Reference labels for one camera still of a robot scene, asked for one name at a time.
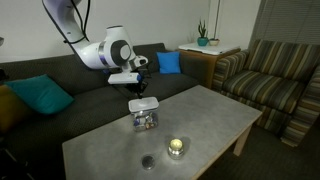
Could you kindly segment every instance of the armchair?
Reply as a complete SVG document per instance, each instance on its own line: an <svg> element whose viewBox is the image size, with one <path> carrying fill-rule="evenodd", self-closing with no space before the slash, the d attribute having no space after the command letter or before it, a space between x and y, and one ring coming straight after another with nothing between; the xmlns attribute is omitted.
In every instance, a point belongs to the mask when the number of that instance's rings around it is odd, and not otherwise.
<svg viewBox="0 0 320 180"><path fill-rule="evenodd" d="M320 45L256 40L219 59L212 89L263 112L256 122L298 146L320 112Z"/></svg>

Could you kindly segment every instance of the table top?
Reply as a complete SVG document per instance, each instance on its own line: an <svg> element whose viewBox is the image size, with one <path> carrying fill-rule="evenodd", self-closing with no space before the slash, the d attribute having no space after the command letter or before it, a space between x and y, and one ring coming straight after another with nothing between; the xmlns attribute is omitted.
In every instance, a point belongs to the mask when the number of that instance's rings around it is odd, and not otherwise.
<svg viewBox="0 0 320 180"><path fill-rule="evenodd" d="M128 115L63 143L67 179L191 179L209 167L261 112L202 86L160 102L159 126L133 129ZM173 160L170 140L179 138L185 154ZM150 154L155 167L145 170Z"/></svg>
<svg viewBox="0 0 320 180"><path fill-rule="evenodd" d="M219 43L219 45L217 46L209 46L209 45L199 46L196 43L184 44L179 46L179 49L182 49L182 50L191 50L191 51L201 52L201 53L210 54L210 55L220 55L228 51L232 51L239 48L240 46L222 44L222 43Z"/></svg>

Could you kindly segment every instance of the blue pillow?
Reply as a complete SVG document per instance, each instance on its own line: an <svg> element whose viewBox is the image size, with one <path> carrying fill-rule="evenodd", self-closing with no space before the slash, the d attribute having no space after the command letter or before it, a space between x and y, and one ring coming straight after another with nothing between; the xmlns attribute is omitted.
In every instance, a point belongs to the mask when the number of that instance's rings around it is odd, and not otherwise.
<svg viewBox="0 0 320 180"><path fill-rule="evenodd" d="M42 114L57 113L74 100L46 74L5 84L28 106Z"/></svg>
<svg viewBox="0 0 320 180"><path fill-rule="evenodd" d="M179 52L157 52L161 74L180 74Z"/></svg>

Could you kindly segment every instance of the table leg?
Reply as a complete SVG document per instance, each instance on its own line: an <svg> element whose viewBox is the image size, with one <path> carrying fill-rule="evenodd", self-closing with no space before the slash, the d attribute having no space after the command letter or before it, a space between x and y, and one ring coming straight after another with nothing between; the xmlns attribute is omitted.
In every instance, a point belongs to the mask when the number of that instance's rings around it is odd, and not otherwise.
<svg viewBox="0 0 320 180"><path fill-rule="evenodd" d="M238 138L237 140L237 143L236 143L236 146L233 150L233 154L235 154L236 156L240 156L241 152L242 152L242 149L243 149L243 146L244 144L246 143L247 141L247 137L249 135L249 132L251 130L251 126L250 125Z"/></svg>

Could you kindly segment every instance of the dark gray couch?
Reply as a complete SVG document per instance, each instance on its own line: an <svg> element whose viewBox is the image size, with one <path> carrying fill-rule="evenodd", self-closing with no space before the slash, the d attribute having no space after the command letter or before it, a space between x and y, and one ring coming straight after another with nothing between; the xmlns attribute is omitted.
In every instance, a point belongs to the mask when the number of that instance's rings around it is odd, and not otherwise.
<svg viewBox="0 0 320 180"><path fill-rule="evenodd" d="M163 43L134 46L137 55L151 63L151 78L144 97L155 96L159 101L198 85L204 79L207 66L194 57L180 57L182 74L160 74L156 52L166 52ZM48 74L75 101L55 115L35 114L3 136L2 144L20 162L28 161L37 178L64 178L61 144L73 137L128 115L124 88L107 84L102 71L89 70L75 55L0 63L10 76L9 81Z"/></svg>

